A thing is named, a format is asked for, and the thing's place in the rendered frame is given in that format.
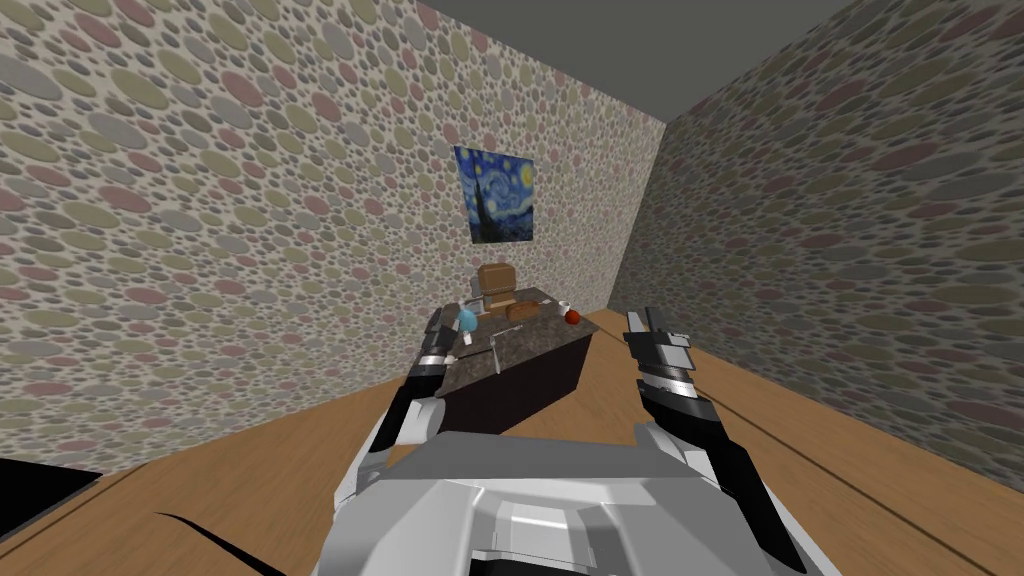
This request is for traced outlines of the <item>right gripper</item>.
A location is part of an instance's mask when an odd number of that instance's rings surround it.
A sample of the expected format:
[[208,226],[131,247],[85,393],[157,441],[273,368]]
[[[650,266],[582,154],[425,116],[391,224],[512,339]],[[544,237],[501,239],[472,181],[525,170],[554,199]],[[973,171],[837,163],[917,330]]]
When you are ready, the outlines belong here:
[[693,369],[687,336],[666,331],[666,320],[657,307],[645,307],[649,331],[636,312],[627,314],[629,332],[623,334],[641,372],[663,378],[688,378]]

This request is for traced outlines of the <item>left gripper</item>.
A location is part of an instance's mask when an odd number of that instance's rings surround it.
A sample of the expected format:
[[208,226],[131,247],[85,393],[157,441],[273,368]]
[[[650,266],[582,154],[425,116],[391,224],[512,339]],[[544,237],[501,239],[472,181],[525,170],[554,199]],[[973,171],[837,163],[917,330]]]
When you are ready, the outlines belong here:
[[442,308],[437,307],[427,322],[421,345],[421,360],[447,360],[458,339],[458,331],[441,324]]

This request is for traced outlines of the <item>dark table with stone top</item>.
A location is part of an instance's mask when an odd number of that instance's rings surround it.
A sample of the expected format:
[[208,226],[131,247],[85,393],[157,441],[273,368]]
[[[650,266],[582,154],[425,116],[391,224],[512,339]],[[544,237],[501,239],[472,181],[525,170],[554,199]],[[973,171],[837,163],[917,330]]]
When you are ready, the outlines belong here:
[[[515,298],[539,301],[539,315],[515,324],[503,312],[482,319],[469,344],[458,334],[456,361],[436,393],[445,404],[441,433],[506,433],[577,389],[597,325],[585,318],[567,324],[558,301],[538,288],[517,290]],[[500,374],[494,334],[500,334]]]

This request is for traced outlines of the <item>blue starry night painting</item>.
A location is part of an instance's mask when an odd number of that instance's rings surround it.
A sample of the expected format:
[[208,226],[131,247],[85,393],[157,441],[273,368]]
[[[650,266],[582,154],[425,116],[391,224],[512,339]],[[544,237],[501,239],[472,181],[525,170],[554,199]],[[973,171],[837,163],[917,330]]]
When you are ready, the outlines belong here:
[[471,241],[474,244],[532,241],[534,162],[460,146],[453,151]]

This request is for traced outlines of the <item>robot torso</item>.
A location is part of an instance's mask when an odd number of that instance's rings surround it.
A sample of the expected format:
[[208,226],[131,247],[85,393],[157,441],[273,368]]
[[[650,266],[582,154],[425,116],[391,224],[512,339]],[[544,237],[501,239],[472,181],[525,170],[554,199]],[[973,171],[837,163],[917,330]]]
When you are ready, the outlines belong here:
[[780,502],[803,571],[761,550],[699,448],[445,431],[346,481],[311,576],[841,576]]

